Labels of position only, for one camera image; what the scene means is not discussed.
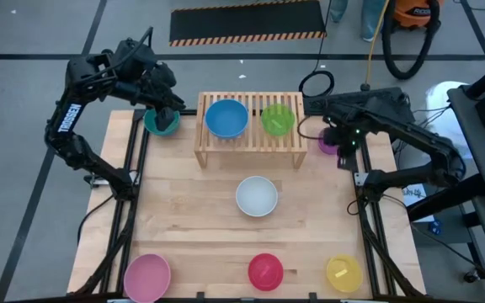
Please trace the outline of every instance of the wooden table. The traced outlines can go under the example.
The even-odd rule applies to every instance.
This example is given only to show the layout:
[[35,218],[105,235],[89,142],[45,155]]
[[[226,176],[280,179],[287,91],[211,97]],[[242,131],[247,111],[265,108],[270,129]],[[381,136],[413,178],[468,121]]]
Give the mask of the wooden table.
[[[109,120],[101,156],[116,167],[123,165],[131,117],[132,111],[114,111]],[[306,131],[316,135],[324,126],[320,117],[312,117]],[[336,157],[309,142],[299,170],[285,165],[290,157],[271,154],[236,161],[214,155],[201,170],[194,137],[195,117],[184,116],[175,136],[150,136],[147,149],[131,260],[159,253],[169,261],[172,283],[165,297],[194,298],[204,291],[210,298],[307,298],[309,292],[320,299],[371,298],[359,219],[346,212],[355,198],[354,185],[349,172],[336,168]],[[141,135],[136,138],[134,167]],[[373,168],[396,170],[386,134],[368,135],[368,145]],[[264,218],[244,215],[235,202],[238,184],[253,175],[269,178],[279,190],[277,208]],[[402,199],[399,189],[386,193]],[[94,189],[88,209],[109,195],[107,187]],[[85,223],[68,290],[81,286],[104,256],[114,208],[111,202]],[[425,292],[405,209],[384,199],[381,213],[392,259]],[[273,253],[284,265],[284,281],[276,290],[262,292],[248,281],[248,263],[259,253]],[[354,256],[364,273],[362,286],[350,295],[335,290],[325,276],[328,260],[340,253]],[[376,262],[381,293],[386,293],[378,257]]]

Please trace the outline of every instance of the caution stripe mat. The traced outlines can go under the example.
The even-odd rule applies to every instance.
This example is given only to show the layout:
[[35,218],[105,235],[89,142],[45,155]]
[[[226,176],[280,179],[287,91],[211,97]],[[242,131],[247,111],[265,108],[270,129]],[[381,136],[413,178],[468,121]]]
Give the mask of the caution stripe mat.
[[318,0],[253,3],[172,11],[170,46],[322,38]]

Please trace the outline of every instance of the pink bowl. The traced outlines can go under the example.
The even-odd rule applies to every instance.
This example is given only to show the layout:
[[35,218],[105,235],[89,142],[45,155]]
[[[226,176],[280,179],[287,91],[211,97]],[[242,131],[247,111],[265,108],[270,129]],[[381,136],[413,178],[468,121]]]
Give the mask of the pink bowl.
[[162,298],[170,279],[168,262],[157,254],[145,254],[126,269],[125,293],[136,303],[151,303]]

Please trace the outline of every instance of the wooden shelf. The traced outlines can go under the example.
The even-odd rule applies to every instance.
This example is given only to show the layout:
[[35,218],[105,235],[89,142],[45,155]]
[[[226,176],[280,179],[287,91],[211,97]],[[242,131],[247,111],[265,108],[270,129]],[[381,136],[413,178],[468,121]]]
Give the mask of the wooden shelf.
[[[207,109],[217,100],[234,99],[248,109],[248,127],[236,139],[222,140],[212,135],[205,123]],[[263,128],[261,112],[273,104],[283,104],[295,114],[295,125],[285,136],[271,136]],[[305,138],[296,132],[296,125],[304,118],[302,94],[294,93],[200,93],[196,116],[195,155],[202,168],[212,152],[285,152],[293,155],[293,166],[299,168],[308,151]]]

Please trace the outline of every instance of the gray floor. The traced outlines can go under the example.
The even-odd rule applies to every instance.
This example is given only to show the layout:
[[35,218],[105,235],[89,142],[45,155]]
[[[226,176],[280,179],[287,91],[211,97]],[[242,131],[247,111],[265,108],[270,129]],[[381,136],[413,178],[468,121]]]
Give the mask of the gray floor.
[[[0,54],[81,53],[99,2],[0,1]],[[114,49],[119,40],[127,36],[137,39],[152,25],[155,28],[153,49],[158,54],[317,52],[318,40],[168,47],[169,13],[173,8],[250,2],[109,0],[91,51]],[[485,7],[485,0],[471,0],[471,3],[473,7]],[[323,8],[327,5],[327,1],[322,1]],[[344,20],[328,25],[329,37],[323,53],[368,52],[369,44],[359,38],[360,5],[361,0],[350,1]],[[475,12],[475,16],[485,35],[485,12]],[[430,54],[484,55],[460,4],[445,2],[442,23]],[[396,34],[393,51],[416,54],[422,37],[418,32]],[[380,41],[376,43],[376,53],[381,54]],[[178,79],[175,92],[194,108],[199,91],[297,90],[299,81],[312,70],[315,61],[214,60],[168,61],[168,64]],[[358,91],[365,76],[365,61],[322,61],[320,65],[334,74],[335,93]],[[0,277],[45,155],[42,141],[45,120],[54,109],[54,101],[61,96],[65,66],[63,60],[0,60]],[[413,109],[421,109],[424,93],[432,85],[446,80],[472,82],[484,72],[485,61],[427,61],[413,79],[399,82],[389,74],[383,61],[375,61],[371,85],[373,88],[401,87],[411,96]],[[322,79],[316,79],[308,83],[307,92],[316,93],[323,85]],[[90,104],[76,131],[99,151],[110,110],[129,108],[129,104],[113,98],[103,104]],[[89,196],[83,175],[84,172],[66,167],[60,159],[54,161],[7,300],[65,294],[76,252],[77,225]],[[470,267],[442,252],[439,247],[418,248],[428,292],[440,297],[483,300],[484,285],[465,285],[447,279]]]

